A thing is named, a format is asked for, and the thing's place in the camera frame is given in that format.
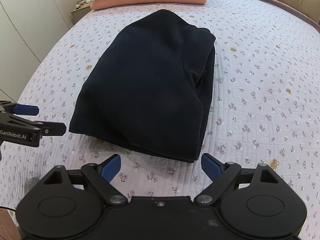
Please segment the floral quilted bed cover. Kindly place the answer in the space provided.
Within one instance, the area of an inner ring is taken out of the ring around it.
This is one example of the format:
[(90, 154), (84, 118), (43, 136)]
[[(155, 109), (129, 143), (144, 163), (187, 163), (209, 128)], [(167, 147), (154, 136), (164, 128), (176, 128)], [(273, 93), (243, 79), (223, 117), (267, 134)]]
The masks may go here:
[[(76, 97), (100, 55), (125, 26), (167, 9), (216, 37), (213, 101), (202, 153), (245, 168), (270, 165), (306, 204), (302, 239), (319, 239), (319, 32), (259, 0), (207, 0), (204, 7), (134, 5), (91, 12), (52, 48), (26, 85), (20, 103), (40, 119), (68, 124)], [(210, 184), (196, 161), (151, 157), (66, 133), (38, 148), (1, 147), (1, 205), (15, 208), (24, 184), (62, 164), (77, 169), (117, 153), (112, 184), (125, 196), (195, 197)]]

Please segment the white wardrobe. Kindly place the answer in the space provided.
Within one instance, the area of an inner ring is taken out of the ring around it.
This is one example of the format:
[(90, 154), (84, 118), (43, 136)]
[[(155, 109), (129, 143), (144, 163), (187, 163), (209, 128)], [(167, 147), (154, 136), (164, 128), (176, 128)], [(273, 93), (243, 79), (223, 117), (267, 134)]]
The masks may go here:
[(1, 99), (18, 100), (81, 0), (1, 0)]

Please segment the beige bedside table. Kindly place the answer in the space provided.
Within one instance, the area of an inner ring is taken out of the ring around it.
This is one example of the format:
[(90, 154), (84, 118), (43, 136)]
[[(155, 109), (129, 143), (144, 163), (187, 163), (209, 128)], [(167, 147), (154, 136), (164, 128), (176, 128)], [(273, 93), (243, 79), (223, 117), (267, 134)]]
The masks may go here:
[(91, 10), (91, 4), (80, 8), (75, 7), (74, 10), (71, 11), (71, 23), (75, 25)]

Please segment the navy striped hooded jacket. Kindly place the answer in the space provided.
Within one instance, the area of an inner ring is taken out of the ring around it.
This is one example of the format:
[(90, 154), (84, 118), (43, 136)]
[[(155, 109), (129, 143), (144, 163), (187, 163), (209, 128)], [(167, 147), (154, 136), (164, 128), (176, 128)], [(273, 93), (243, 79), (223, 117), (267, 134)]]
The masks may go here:
[(212, 102), (214, 43), (208, 29), (164, 9), (129, 24), (83, 84), (69, 131), (196, 161)]

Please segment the glasses on bedside table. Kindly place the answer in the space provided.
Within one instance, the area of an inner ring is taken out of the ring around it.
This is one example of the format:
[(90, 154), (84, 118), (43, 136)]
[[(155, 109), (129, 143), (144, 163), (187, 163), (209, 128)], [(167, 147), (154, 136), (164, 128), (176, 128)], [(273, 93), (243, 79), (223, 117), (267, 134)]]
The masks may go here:
[(93, 0), (81, 0), (76, 3), (75, 7), (76, 8), (84, 7), (84, 6), (90, 5), (92, 2)]

